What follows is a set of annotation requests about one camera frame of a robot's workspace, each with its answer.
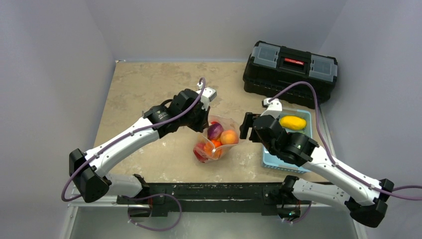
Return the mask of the peach fruit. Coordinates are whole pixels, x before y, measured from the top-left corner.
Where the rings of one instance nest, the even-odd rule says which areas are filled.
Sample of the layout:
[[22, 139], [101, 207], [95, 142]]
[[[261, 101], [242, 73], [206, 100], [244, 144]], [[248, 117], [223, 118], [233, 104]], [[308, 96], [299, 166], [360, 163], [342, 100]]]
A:
[[220, 135], [222, 145], [238, 144], [239, 137], [234, 130], [225, 130]]

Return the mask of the purple red onion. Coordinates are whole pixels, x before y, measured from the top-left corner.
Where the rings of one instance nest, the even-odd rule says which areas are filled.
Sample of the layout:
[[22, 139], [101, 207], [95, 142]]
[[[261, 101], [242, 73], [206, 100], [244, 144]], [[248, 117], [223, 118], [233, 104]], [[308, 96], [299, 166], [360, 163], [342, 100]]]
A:
[[210, 140], [215, 140], [223, 133], [224, 128], [220, 123], [214, 123], [208, 127], [207, 137]]

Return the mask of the clear zip top bag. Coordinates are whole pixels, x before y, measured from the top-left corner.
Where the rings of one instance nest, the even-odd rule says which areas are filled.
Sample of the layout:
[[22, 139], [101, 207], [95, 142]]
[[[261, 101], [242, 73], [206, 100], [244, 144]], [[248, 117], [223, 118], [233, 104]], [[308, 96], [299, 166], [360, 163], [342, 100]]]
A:
[[230, 149], [241, 143], [239, 124], [231, 118], [209, 116], [209, 127], [200, 133], [193, 147], [200, 163], [220, 160]]

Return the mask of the red bell pepper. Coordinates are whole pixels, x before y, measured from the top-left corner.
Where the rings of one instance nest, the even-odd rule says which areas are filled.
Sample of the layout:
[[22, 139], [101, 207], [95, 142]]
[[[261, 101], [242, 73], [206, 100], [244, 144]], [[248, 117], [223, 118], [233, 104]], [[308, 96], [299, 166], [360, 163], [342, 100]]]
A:
[[205, 163], [208, 161], [207, 155], [204, 151], [205, 145], [206, 144], [204, 142], [199, 142], [194, 146], [194, 149], [193, 149], [193, 153], [195, 157], [201, 163]]

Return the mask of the orange mini pumpkin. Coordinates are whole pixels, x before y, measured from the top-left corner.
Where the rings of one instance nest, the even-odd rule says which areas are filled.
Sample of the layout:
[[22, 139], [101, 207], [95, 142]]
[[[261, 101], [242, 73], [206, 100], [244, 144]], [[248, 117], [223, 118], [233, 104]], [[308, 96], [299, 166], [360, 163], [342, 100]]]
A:
[[212, 159], [219, 159], [222, 154], [222, 149], [219, 149], [220, 146], [222, 146], [220, 140], [212, 139], [204, 145], [203, 150], [206, 156]]

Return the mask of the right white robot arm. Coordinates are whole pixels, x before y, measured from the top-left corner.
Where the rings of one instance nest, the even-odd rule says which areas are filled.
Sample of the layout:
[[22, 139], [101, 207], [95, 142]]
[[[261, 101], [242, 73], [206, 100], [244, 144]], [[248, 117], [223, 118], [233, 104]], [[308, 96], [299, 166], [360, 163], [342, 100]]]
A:
[[284, 202], [314, 201], [348, 210], [355, 221], [371, 228], [378, 227], [384, 219], [394, 187], [392, 181], [374, 179], [354, 170], [305, 134], [286, 132], [271, 115], [246, 112], [239, 130], [241, 139], [261, 143], [271, 155], [330, 182], [312, 183], [288, 175], [278, 192]]

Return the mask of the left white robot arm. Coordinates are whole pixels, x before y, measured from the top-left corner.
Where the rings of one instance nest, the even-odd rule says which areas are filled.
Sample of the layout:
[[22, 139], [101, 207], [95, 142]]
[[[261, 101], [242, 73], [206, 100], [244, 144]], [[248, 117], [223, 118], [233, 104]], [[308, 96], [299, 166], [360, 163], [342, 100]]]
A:
[[141, 204], [148, 199], [148, 190], [139, 175], [113, 175], [110, 171], [122, 160], [180, 127], [203, 132], [208, 127], [210, 102], [216, 90], [185, 89], [172, 99], [151, 107], [128, 129], [102, 145], [82, 152], [75, 149], [69, 155], [72, 182], [86, 203], [105, 195], [123, 196]]

